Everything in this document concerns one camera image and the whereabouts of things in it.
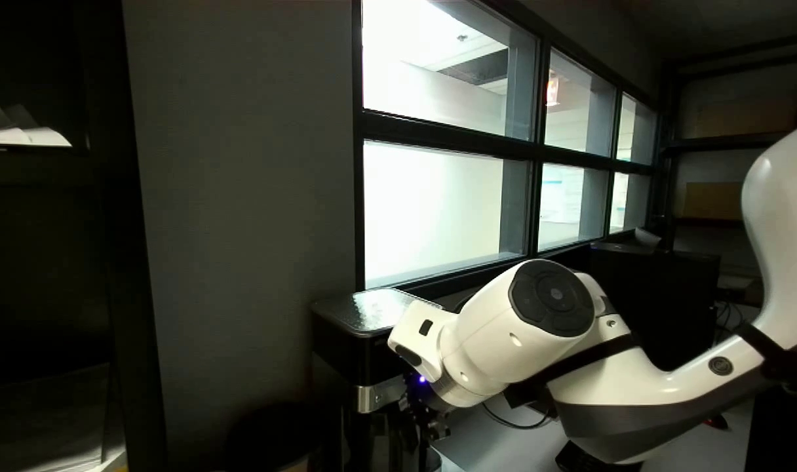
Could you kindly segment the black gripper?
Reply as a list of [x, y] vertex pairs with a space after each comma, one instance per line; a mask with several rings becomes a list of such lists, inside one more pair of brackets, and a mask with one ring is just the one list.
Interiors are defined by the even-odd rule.
[[408, 392], [398, 400], [405, 414], [405, 434], [412, 445], [437, 444], [451, 434], [448, 407], [437, 397], [425, 376], [410, 376]]

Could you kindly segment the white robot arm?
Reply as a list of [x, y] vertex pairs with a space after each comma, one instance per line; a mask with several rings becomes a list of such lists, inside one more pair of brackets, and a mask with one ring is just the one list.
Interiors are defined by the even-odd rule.
[[513, 266], [456, 313], [410, 302], [389, 350], [448, 409], [536, 380], [581, 452], [603, 465], [644, 461], [748, 397], [797, 392], [797, 129], [750, 165], [742, 223], [763, 306], [682, 368], [648, 359], [592, 275], [544, 258]]

